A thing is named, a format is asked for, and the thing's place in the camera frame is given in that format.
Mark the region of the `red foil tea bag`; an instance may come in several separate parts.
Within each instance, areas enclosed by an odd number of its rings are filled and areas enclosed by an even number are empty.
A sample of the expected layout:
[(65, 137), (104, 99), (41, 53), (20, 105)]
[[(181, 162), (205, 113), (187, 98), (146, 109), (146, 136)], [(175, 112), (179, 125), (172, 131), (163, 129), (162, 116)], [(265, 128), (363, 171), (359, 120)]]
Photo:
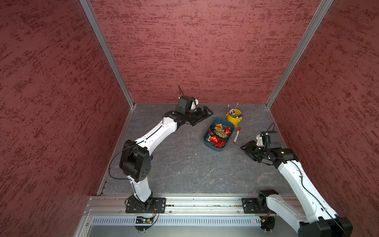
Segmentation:
[(219, 142), (219, 139), (217, 138), (217, 136), (211, 136), (209, 137), (209, 141), (217, 144)]
[(232, 134), (232, 128), (231, 128), (231, 127), (226, 127), (226, 128), (224, 129), (224, 133), (225, 133), (225, 134)]
[(218, 149), (222, 149), (222, 148), (224, 148), (226, 146), (226, 144), (227, 143), (225, 141), (219, 140), (218, 143), (216, 143), (214, 147), (216, 147)]

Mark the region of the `black yellow label tea bag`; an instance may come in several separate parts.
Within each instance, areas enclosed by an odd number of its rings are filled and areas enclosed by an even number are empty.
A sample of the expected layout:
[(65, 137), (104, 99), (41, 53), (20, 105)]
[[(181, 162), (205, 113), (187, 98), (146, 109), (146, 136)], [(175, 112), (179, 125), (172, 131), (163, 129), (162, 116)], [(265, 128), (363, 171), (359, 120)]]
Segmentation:
[(214, 133), (215, 133), (217, 136), (219, 136), (219, 137), (221, 137), (221, 138), (223, 138), (223, 139), (227, 139), (227, 138), (228, 138), (228, 134), (225, 133), (224, 130), (223, 130), (222, 128), (220, 128), (220, 127), (215, 126), (215, 128), (214, 128)]

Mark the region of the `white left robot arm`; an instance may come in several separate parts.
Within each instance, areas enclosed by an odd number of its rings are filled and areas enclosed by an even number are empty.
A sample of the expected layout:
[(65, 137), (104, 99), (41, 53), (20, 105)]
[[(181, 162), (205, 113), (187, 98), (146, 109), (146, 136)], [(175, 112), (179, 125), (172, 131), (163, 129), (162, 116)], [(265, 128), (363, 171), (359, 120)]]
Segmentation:
[(132, 186), (132, 201), (143, 212), (148, 212), (153, 205), (153, 193), (148, 182), (153, 151), (180, 126), (184, 124), (194, 126), (212, 115), (213, 112), (206, 106), (193, 110), (177, 107), (174, 111), (168, 111), (158, 125), (144, 136), (135, 141), (127, 140), (124, 143), (120, 151), (119, 168)]

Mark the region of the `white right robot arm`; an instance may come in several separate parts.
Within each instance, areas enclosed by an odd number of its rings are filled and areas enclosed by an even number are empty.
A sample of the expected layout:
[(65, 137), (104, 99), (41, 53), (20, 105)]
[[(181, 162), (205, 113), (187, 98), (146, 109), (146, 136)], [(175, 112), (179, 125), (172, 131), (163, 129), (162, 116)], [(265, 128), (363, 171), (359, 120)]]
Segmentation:
[(303, 208), (298, 211), (275, 190), (260, 191), (254, 201), (255, 212), (261, 216), (263, 230), (274, 223), (274, 214), (279, 215), (299, 237), (349, 237), (353, 225), (346, 217), (340, 217), (325, 201), (308, 178), (296, 154), (289, 148), (271, 147), (268, 143), (259, 146), (250, 141), (241, 150), (253, 161), (274, 166), (287, 180)]

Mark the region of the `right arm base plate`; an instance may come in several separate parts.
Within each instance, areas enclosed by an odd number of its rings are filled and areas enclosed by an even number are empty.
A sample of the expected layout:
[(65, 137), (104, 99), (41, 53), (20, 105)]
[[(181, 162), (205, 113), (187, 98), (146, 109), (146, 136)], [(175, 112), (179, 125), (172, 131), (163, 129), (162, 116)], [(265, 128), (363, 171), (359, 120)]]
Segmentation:
[(245, 214), (275, 214), (268, 208), (265, 197), (242, 198), (242, 207)]

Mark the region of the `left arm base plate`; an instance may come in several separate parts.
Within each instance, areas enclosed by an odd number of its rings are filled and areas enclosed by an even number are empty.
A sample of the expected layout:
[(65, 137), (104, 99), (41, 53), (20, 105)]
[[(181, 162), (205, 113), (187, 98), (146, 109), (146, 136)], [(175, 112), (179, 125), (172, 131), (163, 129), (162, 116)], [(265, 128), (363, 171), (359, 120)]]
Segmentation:
[(165, 213), (166, 198), (150, 197), (146, 202), (138, 200), (136, 197), (131, 196), (125, 201), (126, 213)]

